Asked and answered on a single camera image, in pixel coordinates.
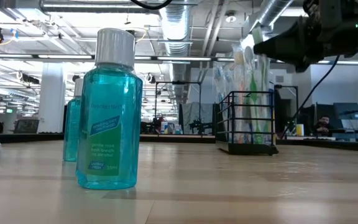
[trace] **table surface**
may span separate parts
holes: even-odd
[[[136,188],[108,191],[79,187],[62,147],[3,145],[0,224],[358,224],[355,151],[230,156],[213,144],[141,143]]]
[[[287,140],[304,140],[304,139],[316,139],[316,137],[315,136],[287,136]],[[334,137],[318,137],[317,139],[331,140],[331,141],[336,140],[336,138]]]

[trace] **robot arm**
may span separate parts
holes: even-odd
[[[292,27],[254,46],[255,54],[295,65],[304,72],[325,57],[358,53],[358,0],[305,0]]]

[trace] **blue liquid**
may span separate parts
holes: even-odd
[[[89,189],[124,189],[137,181],[142,80],[121,65],[84,77],[76,175]]]
[[[63,145],[63,160],[77,160],[78,129],[80,128],[81,97],[75,96],[67,104],[65,141]]]

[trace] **black cable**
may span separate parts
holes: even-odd
[[[306,102],[308,101],[308,99],[310,98],[311,94],[314,92],[314,90],[320,85],[321,82],[324,81],[324,79],[327,78],[327,76],[333,71],[333,69],[335,68],[335,65],[338,63],[338,60],[340,58],[340,55],[338,55],[336,58],[335,58],[335,61],[333,63],[333,65],[331,66],[331,68],[328,70],[327,74],[325,74],[325,76],[323,76],[320,81],[313,87],[313,89],[311,89],[309,95],[306,97],[306,99],[304,100],[304,102],[302,103],[302,105],[298,108],[298,110],[296,111],[296,113],[293,115],[292,119],[290,122],[294,121],[295,118],[298,116],[299,112],[301,111],[301,109],[303,108],[303,106],[306,104]],[[284,138],[284,136],[286,135],[285,133],[288,131],[288,128],[290,126],[288,125],[287,128],[284,130],[283,132],[283,136],[281,137],[281,139]]]
[[[131,0],[131,2],[137,4],[138,6],[144,8],[144,9],[159,10],[159,9],[162,9],[163,7],[169,5],[172,2],[172,0],[166,0],[162,4],[159,4],[158,6],[150,6],[150,5],[139,2],[138,0]]]

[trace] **white bottle cap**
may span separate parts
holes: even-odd
[[[134,68],[135,37],[120,29],[99,30],[95,63],[117,63]]]
[[[75,80],[75,88],[74,88],[74,96],[81,96],[82,95],[82,87],[84,86],[84,79],[77,78]]]

